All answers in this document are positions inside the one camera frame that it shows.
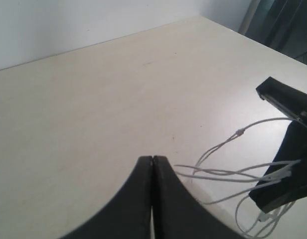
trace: white table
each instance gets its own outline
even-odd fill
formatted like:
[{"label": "white table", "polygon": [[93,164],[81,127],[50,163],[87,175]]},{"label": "white table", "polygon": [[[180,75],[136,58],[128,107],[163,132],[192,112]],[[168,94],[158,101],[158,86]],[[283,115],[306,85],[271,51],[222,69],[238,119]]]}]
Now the white table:
[{"label": "white table", "polygon": [[[268,76],[307,93],[307,66],[199,16],[0,71],[0,239],[58,238],[114,196],[139,156],[193,164],[236,129],[282,116],[255,91]],[[287,125],[259,125],[204,165],[271,162]],[[214,199],[246,187],[196,186]],[[306,208],[271,238],[307,238]],[[253,212],[247,202],[242,221]]]}]

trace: table surface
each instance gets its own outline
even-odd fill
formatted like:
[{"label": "table surface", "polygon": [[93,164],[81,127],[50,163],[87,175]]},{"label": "table surface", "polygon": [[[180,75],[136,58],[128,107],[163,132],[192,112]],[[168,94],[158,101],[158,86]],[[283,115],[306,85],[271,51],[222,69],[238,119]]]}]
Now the table surface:
[{"label": "table surface", "polygon": [[[236,129],[282,116],[255,91],[268,76],[307,93],[307,66],[200,16],[0,71],[0,239],[58,238],[139,156],[194,164]],[[287,125],[259,125],[204,165],[271,162]],[[247,187],[196,186],[214,199]],[[220,206],[232,214],[236,202]],[[306,211],[298,201],[271,238],[307,238]],[[254,212],[250,201],[241,217]]]}]

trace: white wall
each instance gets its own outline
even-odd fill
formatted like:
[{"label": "white wall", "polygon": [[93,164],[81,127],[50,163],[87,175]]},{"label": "white wall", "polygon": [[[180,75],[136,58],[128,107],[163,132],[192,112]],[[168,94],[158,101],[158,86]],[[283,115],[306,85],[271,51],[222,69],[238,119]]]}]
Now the white wall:
[{"label": "white wall", "polygon": [[251,0],[0,0],[0,69],[194,15],[235,31]]}]

